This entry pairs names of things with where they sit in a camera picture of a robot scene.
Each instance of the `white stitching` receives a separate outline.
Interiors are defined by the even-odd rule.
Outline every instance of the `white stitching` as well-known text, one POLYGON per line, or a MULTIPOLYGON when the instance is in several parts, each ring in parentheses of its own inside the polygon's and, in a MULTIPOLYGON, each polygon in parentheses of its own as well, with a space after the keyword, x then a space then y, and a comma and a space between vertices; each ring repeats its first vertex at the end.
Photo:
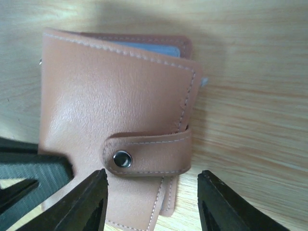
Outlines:
MULTIPOLYGON (((172 140, 172 141, 153 141, 153 142, 129 142, 129 143, 120 143, 120 145, 135 145, 135 144, 152 144, 152 143, 172 143, 172 142, 178 142, 178 141, 183 141, 187 138, 189 138, 191 136, 186 136, 184 138, 181 139, 177 139, 177 140, 172 140)), ((191 166, 187 166, 183 169, 180 170, 174 170, 174 171, 147 171, 147 172, 119 172, 114 170, 112 167, 108 167, 107 164, 105 164, 105 166, 107 166, 106 168, 109 169, 111 172, 115 172, 115 173, 120 173, 120 174, 152 174, 152 173, 180 173, 180 172, 185 172, 186 170, 188 170, 191 166)))
POLYGON ((185 99, 184 108, 183 108, 183 111, 182 111, 182 114, 181 114, 181 117, 180 117, 178 132, 180 131, 180 127, 181 127, 181 124, 182 124, 182 119, 184 117, 185 109, 186 109, 187 102, 188 102, 188 99, 189 99, 189 96, 190 96, 190 93, 191 93, 191 90, 192 90, 193 81, 194 81, 195 76, 196 76, 196 73, 194 72, 193 76, 192 76, 191 83, 190 83, 188 91, 187 91, 187 96, 186 96, 186 99, 185 99))
POLYGON ((129 143, 124 143, 123 145, 131 145, 131 144, 151 144, 151 143, 173 143, 173 142, 178 142, 178 141, 182 141, 185 140, 187 138, 189 138, 191 136, 186 136, 184 138, 181 139, 177 139, 177 140, 173 140, 173 141, 152 141, 152 142, 129 142, 129 143))
POLYGON ((168 207, 167 207, 167 209, 162 209, 161 211, 166 211, 167 212, 170 209, 172 183, 173 183, 173 177, 170 178, 168 207))
POLYGON ((91 47, 91 48, 96 48, 96 49, 103 49, 105 51, 116 52, 116 53, 122 54, 122 55, 129 55, 130 57, 135 57, 135 58, 138 58, 138 59, 143 59, 143 60, 147 60, 147 61, 154 62, 154 63, 174 66, 174 67, 177 67, 177 68, 181 68, 181 69, 184 69, 184 70, 189 70, 191 72, 194 72, 194 69, 192 69, 190 67, 185 67, 185 66, 182 66, 180 64, 175 64, 175 63, 169 63, 167 61, 160 60, 160 59, 148 58, 148 57, 146 57, 144 55, 134 54, 132 52, 127 52, 127 51, 121 51, 119 49, 115 49, 115 48, 112 48, 112 47, 109 47, 109 46, 90 44, 90 43, 86 43, 86 42, 83 42, 83 41, 78 41, 78 40, 75 40, 75 39, 64 38, 64 37, 60 37, 60 36, 56 36, 56 35, 51 35, 51 34, 47 34, 47 33, 43 33, 43 34, 48 36, 48 37, 51 37, 51 38, 56 38, 56 39, 67 41, 67 42, 73 42, 73 43, 81 44, 81 45, 84 45, 86 47, 91 47))
POLYGON ((160 190, 162 189, 163 181, 164 181, 164 177, 162 177, 162 180, 161 180, 161 182, 160 182, 160 186, 159 186, 159 189, 158 189, 157 197, 156 197, 156 200, 155 200, 155 202, 154 202, 153 209, 152 209, 152 214, 151 214, 151 217, 150 217, 150 222, 149 222, 148 228, 146 229, 147 231, 149 230, 150 225, 151 225, 151 223, 152 223, 153 214, 154 214, 154 211, 155 211, 156 203, 157 203, 157 201, 158 201, 158 196, 159 196, 159 194, 160 194, 160 190))
POLYGON ((182 45, 184 45, 184 41, 183 40, 180 40, 180 39, 164 39, 164 38, 161 38, 161 39, 158 39, 158 38, 132 38, 132 37, 112 37, 112 36, 104 36, 104 37, 97 37, 97 36, 91 36, 93 38, 97 38, 97 39, 115 39, 115 40, 135 40, 135 41, 161 41, 161 42, 180 42, 182 45))
POLYGON ((183 57, 186 55, 186 45, 183 43, 183 57))
POLYGON ((109 223, 112 223, 112 224, 114 224, 114 225, 116 225, 116 226, 119 226, 119 227, 122 227, 122 228, 127 228, 127 229, 130 229, 130 230, 135 230, 135 231, 146 231, 146 230, 139 230, 139 229, 135 229, 135 228, 131 228, 131 227, 125 226, 125 225, 121 225, 121 224, 115 223, 115 222, 113 222, 113 221, 111 221, 111 220, 108 220, 108 219, 106 219, 105 221, 107 221, 107 222, 109 222, 109 223))
POLYGON ((149 225, 148 225, 148 227, 147 227, 146 230, 140 230, 140 229, 135 229, 135 228, 128 227, 128 226, 125 226, 125 225, 121 225, 121 224, 115 223, 115 222, 113 222, 113 221, 111 221, 111 220, 108 220, 108 219, 106 219, 105 221, 107 221, 107 222, 109 222, 109 223, 112 223, 112 224, 114 224, 114 225, 116 225, 116 226, 119 226, 119 227, 122 227, 122 228, 127 228, 127 229, 130 229, 130 230, 135 230, 135 231, 149 231, 150 225, 151 225, 151 223, 152 223, 152 219, 153 219, 155 207, 156 207, 156 204, 157 204, 157 201, 158 201, 158 197, 159 197, 159 194, 160 194, 160 190, 162 189, 163 182, 164 182, 164 177, 162 177, 162 180, 160 181, 160 186, 159 186, 159 188, 158 188, 156 200, 155 200, 155 202, 154 202, 154 206, 153 206, 153 209, 152 209, 152 213, 151 213, 151 217, 150 217, 150 222, 149 222, 149 225))
MULTIPOLYGON (((180 126, 181 126, 181 121, 182 121, 184 113, 185 113, 187 101, 188 101, 188 98, 189 98, 189 95, 190 95, 190 91, 191 91, 191 88, 192 88, 192 85, 193 85, 193 80, 194 80, 194 77, 195 77, 195 71, 192 68, 184 67, 182 65, 174 64, 174 63, 170 64, 170 63, 168 63, 166 61, 162 62, 161 60, 154 59, 154 58, 149 59, 149 58, 147 58, 146 56, 143 56, 143 55, 135 55, 132 52, 128 53, 128 52, 121 51, 121 50, 118 50, 118 49, 114 49, 114 48, 111 48, 111 47, 107 47, 107 46, 104 46, 104 45, 103 46, 98 46, 98 45, 93 45, 93 44, 90 44, 90 43, 85 43, 83 41, 78 41, 78 40, 74 40, 74 39, 68 39, 68 38, 63 38, 63 37, 60 37, 60 36, 51 35, 51 34, 48 34, 48 33, 43 33, 43 34, 46 35, 46 36, 52 37, 52 38, 59 39, 59 40, 64 40, 64 41, 68 41, 68 42, 74 42, 74 43, 77 43, 77 44, 82 44, 84 46, 88 46, 88 47, 91 47, 91 48, 104 49, 106 51, 116 52, 116 53, 122 54, 122 55, 129 55, 131 57, 136 57, 136 58, 144 59, 144 60, 147 60, 147 61, 150 61, 150 62, 156 62, 156 63, 160 63, 160 64, 170 65, 170 66, 174 66, 174 67, 177 67, 177 68, 182 68, 182 69, 185 69, 185 70, 192 71, 193 72, 192 80, 191 80, 189 89, 187 91, 187 96, 186 96, 186 99, 185 99, 184 108, 183 108, 183 111, 182 111, 182 114, 181 114, 181 117, 180 117, 180 122, 179 122, 179 127, 178 127, 178 132, 179 132, 180 126)), ((161 190, 161 187, 162 187, 162 184, 163 184, 163 180, 164 180, 164 177, 162 177, 162 180, 161 180, 161 183, 160 183, 160 186, 159 186, 159 189, 158 189, 156 201, 155 201, 153 209, 152 209, 152 214, 151 214, 151 217, 150 217, 150 222, 149 222, 149 225, 148 225, 148 228, 147 228, 146 231, 148 231, 149 228, 150 228, 150 225, 151 225, 151 222, 152 222, 152 219, 153 219, 154 210, 155 210, 155 207, 156 207, 156 203, 158 201, 158 196, 160 194, 160 190, 161 190)), ((107 220, 107 221, 111 222, 111 223, 113 223, 113 224, 115 224, 117 226, 123 227, 123 228, 128 228, 128 229, 135 230, 135 231, 144 231, 144 230, 139 230, 139 229, 131 228, 131 227, 128 227, 128 226, 120 225, 120 224, 117 224, 117 223, 112 222, 110 220, 107 220)))
POLYGON ((180 170, 174 170, 174 171, 166 171, 166 172, 161 172, 161 171, 156 171, 156 172, 118 172, 116 170, 114 170, 111 167, 106 167, 108 170, 111 170, 112 172, 116 172, 116 173, 121 173, 121 174, 150 174, 150 173, 179 173, 179 172, 185 172, 186 170, 190 169, 190 165, 187 166, 186 168, 180 169, 180 170))

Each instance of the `wallet flap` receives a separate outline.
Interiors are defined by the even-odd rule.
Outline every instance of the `wallet flap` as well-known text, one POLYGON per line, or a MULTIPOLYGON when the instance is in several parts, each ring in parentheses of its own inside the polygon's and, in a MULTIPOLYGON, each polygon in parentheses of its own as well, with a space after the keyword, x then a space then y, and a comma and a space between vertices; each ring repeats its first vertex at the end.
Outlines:
POLYGON ((122 177, 175 176, 190 169, 191 148, 190 128, 162 136, 111 137, 104 144, 103 162, 122 177))

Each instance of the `wood grain surface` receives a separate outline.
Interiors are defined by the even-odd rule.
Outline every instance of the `wood grain surface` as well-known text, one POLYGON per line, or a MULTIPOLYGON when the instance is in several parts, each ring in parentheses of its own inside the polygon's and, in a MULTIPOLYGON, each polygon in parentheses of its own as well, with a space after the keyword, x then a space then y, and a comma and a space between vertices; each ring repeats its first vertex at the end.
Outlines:
POLYGON ((0 136, 38 142, 46 26, 192 39, 209 84, 191 118, 192 168, 174 215, 159 217, 155 230, 201 230, 203 169, 290 230, 308 230, 307 0, 2 0, 0 136))

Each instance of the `wallet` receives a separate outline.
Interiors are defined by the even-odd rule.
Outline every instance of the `wallet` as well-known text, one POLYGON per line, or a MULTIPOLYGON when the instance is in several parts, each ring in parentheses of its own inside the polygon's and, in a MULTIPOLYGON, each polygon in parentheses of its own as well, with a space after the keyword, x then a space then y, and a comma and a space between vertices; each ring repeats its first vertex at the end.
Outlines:
POLYGON ((65 155, 75 177, 44 209, 105 168, 106 224, 152 231, 172 215, 203 76, 191 55, 185 36, 45 29, 39 153, 65 155))

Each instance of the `snap button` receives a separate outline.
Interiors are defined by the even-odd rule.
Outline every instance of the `snap button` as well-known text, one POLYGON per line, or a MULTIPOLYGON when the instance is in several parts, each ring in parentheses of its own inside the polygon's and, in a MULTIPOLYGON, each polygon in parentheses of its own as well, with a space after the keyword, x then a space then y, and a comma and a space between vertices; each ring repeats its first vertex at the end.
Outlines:
POLYGON ((125 151, 117 151, 114 154, 114 163, 118 167, 130 167, 132 158, 129 153, 125 151))

